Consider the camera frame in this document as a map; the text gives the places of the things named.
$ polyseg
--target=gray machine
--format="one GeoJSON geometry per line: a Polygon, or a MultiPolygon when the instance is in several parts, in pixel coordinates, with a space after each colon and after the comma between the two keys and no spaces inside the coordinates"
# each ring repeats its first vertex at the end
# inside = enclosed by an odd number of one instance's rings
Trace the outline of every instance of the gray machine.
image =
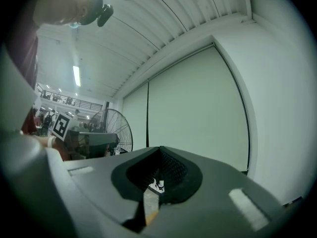
{"type": "Polygon", "coordinates": [[[56,237],[261,236],[283,213],[273,196],[233,167],[169,147],[63,162],[31,136],[6,133],[1,149],[0,168],[13,194],[56,237]],[[157,170],[165,193],[146,226],[142,194],[157,170]],[[245,198],[230,196],[235,189],[245,198]],[[257,230],[259,214],[267,223],[257,230]]]}

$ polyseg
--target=fluorescent light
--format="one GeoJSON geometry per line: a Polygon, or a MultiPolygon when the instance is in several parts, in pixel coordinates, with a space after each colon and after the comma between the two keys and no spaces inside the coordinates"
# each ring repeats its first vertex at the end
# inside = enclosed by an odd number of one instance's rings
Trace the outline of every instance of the fluorescent light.
{"type": "Polygon", "coordinates": [[[79,75],[79,67],[73,66],[74,77],[76,85],[80,86],[80,75],[79,75]]]}

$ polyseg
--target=ceiling panel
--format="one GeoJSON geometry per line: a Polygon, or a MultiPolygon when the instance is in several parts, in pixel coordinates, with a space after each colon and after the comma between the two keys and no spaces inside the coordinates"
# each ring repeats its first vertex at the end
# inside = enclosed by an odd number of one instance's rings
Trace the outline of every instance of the ceiling panel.
{"type": "Polygon", "coordinates": [[[114,14],[106,25],[39,30],[39,81],[89,96],[114,96],[151,57],[191,29],[236,12],[245,0],[104,0],[114,14]],[[82,86],[73,79],[79,65],[82,86]]]}

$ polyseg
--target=large white door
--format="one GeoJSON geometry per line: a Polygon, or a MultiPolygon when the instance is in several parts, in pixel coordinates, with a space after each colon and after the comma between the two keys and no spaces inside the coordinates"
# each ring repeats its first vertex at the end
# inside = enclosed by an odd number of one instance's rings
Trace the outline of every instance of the large white door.
{"type": "Polygon", "coordinates": [[[214,47],[150,81],[149,143],[247,170],[249,138],[243,104],[229,69],[214,47]]]}
{"type": "Polygon", "coordinates": [[[122,114],[127,119],[133,137],[133,151],[146,147],[148,84],[123,100],[122,114]]]}

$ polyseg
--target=red shirt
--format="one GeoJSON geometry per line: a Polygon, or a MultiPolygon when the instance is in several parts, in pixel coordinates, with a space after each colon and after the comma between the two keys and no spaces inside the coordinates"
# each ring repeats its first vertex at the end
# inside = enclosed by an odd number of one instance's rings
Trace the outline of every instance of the red shirt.
{"type": "MultiPolygon", "coordinates": [[[[36,32],[39,29],[33,21],[35,4],[34,0],[25,5],[5,41],[9,56],[33,89],[35,89],[37,78],[38,37],[36,32]]],[[[22,131],[24,133],[36,131],[32,110],[26,117],[22,131]]]]}

